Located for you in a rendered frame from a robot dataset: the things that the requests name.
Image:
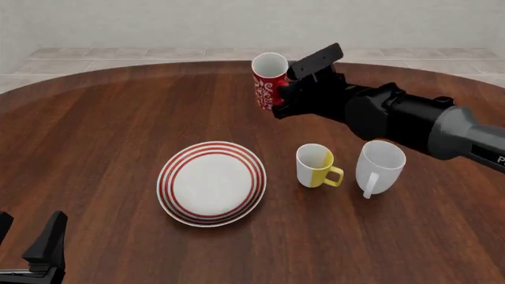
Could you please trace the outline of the white plate with red rings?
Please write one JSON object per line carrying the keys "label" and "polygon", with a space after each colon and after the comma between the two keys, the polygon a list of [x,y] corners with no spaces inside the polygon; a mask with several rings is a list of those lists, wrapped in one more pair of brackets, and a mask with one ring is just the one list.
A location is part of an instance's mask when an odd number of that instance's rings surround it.
{"label": "white plate with red rings", "polygon": [[156,194],[163,210],[188,226],[217,227],[251,212],[267,188],[263,163],[228,141],[188,146],[159,172]]}

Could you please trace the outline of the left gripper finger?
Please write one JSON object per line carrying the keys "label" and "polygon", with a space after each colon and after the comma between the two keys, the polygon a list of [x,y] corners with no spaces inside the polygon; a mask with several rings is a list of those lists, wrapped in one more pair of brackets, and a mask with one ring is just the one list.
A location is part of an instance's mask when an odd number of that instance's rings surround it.
{"label": "left gripper finger", "polygon": [[64,212],[53,213],[42,233],[22,255],[30,268],[65,268],[64,240],[67,221],[68,217]]}
{"label": "left gripper finger", "polygon": [[9,229],[13,224],[13,220],[14,218],[7,212],[0,211],[0,245],[8,234]]}

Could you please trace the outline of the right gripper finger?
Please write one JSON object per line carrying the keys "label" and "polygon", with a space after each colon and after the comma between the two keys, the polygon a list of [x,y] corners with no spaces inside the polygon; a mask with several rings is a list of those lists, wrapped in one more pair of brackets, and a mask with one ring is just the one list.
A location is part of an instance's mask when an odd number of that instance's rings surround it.
{"label": "right gripper finger", "polygon": [[272,106],[271,112],[273,113],[274,118],[277,118],[279,120],[297,115],[303,115],[303,111],[298,106],[298,103],[293,102],[285,102],[279,106]]}
{"label": "right gripper finger", "polygon": [[295,95],[294,81],[280,81],[277,87],[280,99],[283,103],[288,103]]}

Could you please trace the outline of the red patterned mug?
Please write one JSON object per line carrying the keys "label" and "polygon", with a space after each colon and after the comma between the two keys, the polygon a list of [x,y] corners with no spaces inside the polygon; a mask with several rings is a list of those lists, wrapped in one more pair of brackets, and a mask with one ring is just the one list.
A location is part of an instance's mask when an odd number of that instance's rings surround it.
{"label": "red patterned mug", "polygon": [[252,60],[255,96],[258,105],[264,110],[271,110],[273,106],[280,106],[283,99],[278,87],[288,85],[286,73],[289,68],[287,59],[281,54],[267,52],[256,56]]}

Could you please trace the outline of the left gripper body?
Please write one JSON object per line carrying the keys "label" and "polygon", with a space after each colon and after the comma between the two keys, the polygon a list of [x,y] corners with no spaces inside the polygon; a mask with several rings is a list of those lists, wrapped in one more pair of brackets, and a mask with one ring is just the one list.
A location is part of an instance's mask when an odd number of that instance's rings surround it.
{"label": "left gripper body", "polygon": [[0,270],[0,284],[62,284],[65,264],[29,263],[29,269]]}

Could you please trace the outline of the white and yellow mug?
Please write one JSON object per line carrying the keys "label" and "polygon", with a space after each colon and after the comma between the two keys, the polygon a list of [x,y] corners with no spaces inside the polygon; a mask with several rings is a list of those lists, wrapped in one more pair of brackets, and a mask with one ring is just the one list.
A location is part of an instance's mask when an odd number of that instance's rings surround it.
{"label": "white and yellow mug", "polygon": [[303,186],[314,189],[322,184],[339,187],[343,170],[334,167],[333,153],[320,144],[305,144],[296,152],[297,179]]}

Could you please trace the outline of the flat black plate on stalk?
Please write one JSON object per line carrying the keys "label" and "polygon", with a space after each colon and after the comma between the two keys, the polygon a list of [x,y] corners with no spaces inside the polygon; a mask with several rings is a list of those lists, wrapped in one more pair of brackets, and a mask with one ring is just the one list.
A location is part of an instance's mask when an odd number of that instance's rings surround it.
{"label": "flat black plate on stalk", "polygon": [[333,63],[341,58],[343,58],[342,48],[338,43],[333,43],[314,54],[289,63],[287,77],[290,80],[301,80],[308,75],[313,75],[333,65]]}

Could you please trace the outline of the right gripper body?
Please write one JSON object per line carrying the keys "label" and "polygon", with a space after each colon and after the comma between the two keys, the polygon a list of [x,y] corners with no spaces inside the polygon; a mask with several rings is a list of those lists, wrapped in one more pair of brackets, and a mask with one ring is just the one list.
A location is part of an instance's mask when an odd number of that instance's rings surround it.
{"label": "right gripper body", "polygon": [[297,82],[290,101],[291,115],[314,114],[334,121],[345,120],[345,106],[357,93],[357,85],[348,84],[342,73],[321,70]]}

